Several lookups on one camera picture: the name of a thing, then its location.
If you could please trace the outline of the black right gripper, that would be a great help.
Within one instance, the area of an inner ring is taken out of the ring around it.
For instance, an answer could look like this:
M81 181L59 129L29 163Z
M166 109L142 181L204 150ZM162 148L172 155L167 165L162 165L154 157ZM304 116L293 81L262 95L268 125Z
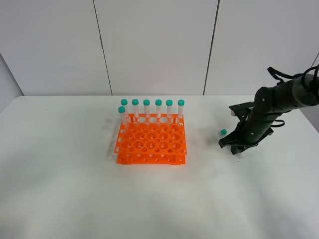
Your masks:
M273 133L271 125L274 122L274 114L257 112L254 102L232 105L229 108L240 121L233 132L219 140L220 148L231 146L231 153L236 155L257 146Z

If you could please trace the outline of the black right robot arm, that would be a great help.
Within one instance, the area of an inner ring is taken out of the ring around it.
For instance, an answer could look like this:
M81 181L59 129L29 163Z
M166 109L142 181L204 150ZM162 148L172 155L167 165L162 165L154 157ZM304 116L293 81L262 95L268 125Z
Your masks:
M282 114L319 104L318 66L292 76L272 67L267 70L278 80L276 86L261 87L252 102L229 107L239 122L218 144L221 148L229 146L234 155L257 146L274 128L284 126L279 118Z

